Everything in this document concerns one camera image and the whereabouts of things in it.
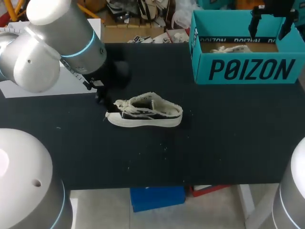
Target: plastic bag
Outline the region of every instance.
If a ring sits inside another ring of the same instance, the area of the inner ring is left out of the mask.
[[[195,0],[176,0],[176,10],[172,18],[172,28],[174,22],[184,29],[191,26],[192,13],[194,10],[203,10],[196,4]]]

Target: white shoe sole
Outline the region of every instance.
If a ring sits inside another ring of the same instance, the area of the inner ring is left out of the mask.
[[[133,120],[123,119],[120,113],[106,113],[108,121],[121,127],[138,127],[143,125],[153,125],[160,127],[175,127],[181,123],[182,115],[172,119],[152,119],[152,120]]]

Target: sneaker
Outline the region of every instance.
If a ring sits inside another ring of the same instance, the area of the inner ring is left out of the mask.
[[[117,100],[114,105],[117,106],[118,112],[107,112],[105,117],[112,124],[122,127],[174,127],[182,120],[183,110],[180,106],[162,99],[153,92],[141,94],[130,100]]]

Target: table leg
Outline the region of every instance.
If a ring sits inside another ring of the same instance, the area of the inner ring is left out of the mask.
[[[272,213],[272,205],[278,184],[272,185],[262,200],[254,207],[249,185],[239,185],[238,192],[241,199],[246,229],[259,229],[262,223]]]

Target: blue light ring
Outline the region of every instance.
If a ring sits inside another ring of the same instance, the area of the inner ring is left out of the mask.
[[[90,42],[86,45],[85,48],[83,48],[82,50],[80,50],[79,52],[77,52],[77,53],[75,53],[75,54],[71,54],[71,55],[61,55],[61,57],[63,57],[63,58],[71,58],[71,57],[75,57],[75,56],[78,56],[78,55],[82,54],[84,51],[86,51],[86,50],[90,47],[90,45],[91,45],[91,44],[93,43],[93,41],[94,41],[94,38],[95,38],[95,32],[93,31],[92,38],[91,38]]]

